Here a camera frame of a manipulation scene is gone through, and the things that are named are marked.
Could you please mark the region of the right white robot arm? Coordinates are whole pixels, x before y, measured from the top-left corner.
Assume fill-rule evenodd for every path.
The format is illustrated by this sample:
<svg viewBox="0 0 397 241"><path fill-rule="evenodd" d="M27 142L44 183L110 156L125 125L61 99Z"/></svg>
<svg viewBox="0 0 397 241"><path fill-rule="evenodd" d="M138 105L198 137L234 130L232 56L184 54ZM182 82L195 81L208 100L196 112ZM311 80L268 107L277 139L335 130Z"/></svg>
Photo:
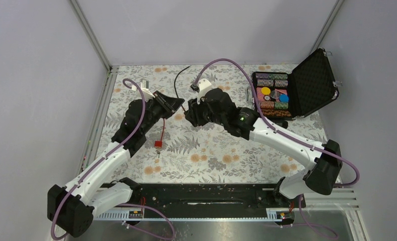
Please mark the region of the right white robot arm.
<svg viewBox="0 0 397 241"><path fill-rule="evenodd" d="M304 193L332 193L342 168L340 147L336 142L324 144L299 136L261 117L256 110L237 107L219 88L189 100L184 115L195 127L207 123L220 125L235 137L267 145L303 165L302 171L283 177L277 183L273 199L278 206L285 207Z"/></svg>

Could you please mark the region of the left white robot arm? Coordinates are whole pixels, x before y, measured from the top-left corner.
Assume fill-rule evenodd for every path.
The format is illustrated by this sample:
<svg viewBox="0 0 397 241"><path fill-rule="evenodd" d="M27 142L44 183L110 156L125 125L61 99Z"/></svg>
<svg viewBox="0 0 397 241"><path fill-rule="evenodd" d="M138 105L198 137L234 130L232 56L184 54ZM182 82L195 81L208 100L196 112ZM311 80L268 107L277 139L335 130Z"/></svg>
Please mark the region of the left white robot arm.
<svg viewBox="0 0 397 241"><path fill-rule="evenodd" d="M123 181L98 191L105 180L123 163L127 163L146 142L146 133L161 119L170 118L184 103L183 98L166 96L159 91L151 98L132 101L119 129L107 148L78 176L64 186L54 185L48 191L47 218L72 237L87 231L92 221L115 206L136 206L141 193Z"/></svg>

